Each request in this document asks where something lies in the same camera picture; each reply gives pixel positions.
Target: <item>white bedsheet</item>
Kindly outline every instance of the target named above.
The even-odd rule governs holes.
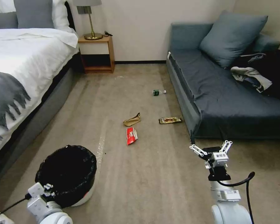
[[[41,98],[52,84],[53,78],[78,52],[78,37],[56,29],[5,29],[0,30],[0,72],[15,77],[31,97],[13,121],[6,115],[8,131],[0,127],[0,149],[13,131],[41,103]]]

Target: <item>gray bed frame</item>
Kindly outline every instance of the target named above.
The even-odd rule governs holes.
[[[72,13],[68,2],[70,27],[75,30]],[[42,98],[42,103],[13,132],[11,139],[0,150],[0,178],[48,125],[65,103],[73,84],[74,71],[81,71],[80,55],[76,54],[53,79],[53,83]]]

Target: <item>lamp shade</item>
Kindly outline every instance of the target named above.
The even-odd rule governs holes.
[[[102,4],[101,0],[73,0],[75,6],[98,6]]]

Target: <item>power cord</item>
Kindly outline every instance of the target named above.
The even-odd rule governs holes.
[[[214,171],[214,167],[213,167],[212,163],[209,162],[209,164],[211,166],[213,174],[215,175],[215,171]],[[249,182],[250,182],[250,180],[252,180],[252,178],[254,176],[255,176],[255,172],[251,172],[245,180],[242,180],[242,181],[240,181],[238,183],[235,183],[235,184],[225,184],[225,183],[222,183],[222,182],[217,180],[217,182],[219,184],[221,184],[221,185],[223,185],[225,187],[236,187],[236,186],[240,186],[240,185],[246,184],[247,203],[248,203],[248,208],[249,208],[249,213],[250,213],[252,224],[254,224],[254,219],[253,219],[251,203],[250,203],[250,196],[249,196]]]
[[[104,37],[108,37],[108,36],[113,36],[112,34],[108,33],[107,31],[105,31],[105,35],[103,34]]]
[[[12,207],[16,206],[17,204],[25,201],[25,200],[29,200],[31,198],[30,194],[26,194],[25,197],[23,199],[21,199],[20,201],[14,203],[13,205],[9,206],[8,208],[4,209],[2,212],[0,212],[0,215],[5,213],[6,211],[8,211],[9,209],[11,209]]]

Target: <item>red snack bag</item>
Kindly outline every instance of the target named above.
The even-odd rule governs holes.
[[[132,144],[138,139],[136,130],[131,127],[127,129],[127,145]]]

